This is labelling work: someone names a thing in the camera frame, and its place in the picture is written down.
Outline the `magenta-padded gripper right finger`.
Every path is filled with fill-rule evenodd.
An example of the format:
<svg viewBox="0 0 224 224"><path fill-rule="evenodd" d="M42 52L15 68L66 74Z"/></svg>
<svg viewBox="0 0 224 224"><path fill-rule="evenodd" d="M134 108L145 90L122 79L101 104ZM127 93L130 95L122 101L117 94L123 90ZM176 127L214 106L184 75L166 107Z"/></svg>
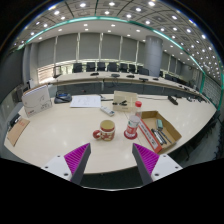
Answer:
<svg viewBox="0 0 224 224"><path fill-rule="evenodd" d="M182 169L169 155L158 155L137 143L132 146L132 154L144 185Z"/></svg>

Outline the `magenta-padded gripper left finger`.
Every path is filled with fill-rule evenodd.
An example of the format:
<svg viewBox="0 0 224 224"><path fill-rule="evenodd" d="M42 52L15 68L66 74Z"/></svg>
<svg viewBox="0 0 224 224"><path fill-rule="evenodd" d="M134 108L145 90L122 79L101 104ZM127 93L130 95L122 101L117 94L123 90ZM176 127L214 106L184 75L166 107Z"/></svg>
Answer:
<svg viewBox="0 0 224 224"><path fill-rule="evenodd" d="M91 145L87 143L66 155L55 156L42 169L79 185L90 154Z"/></svg>

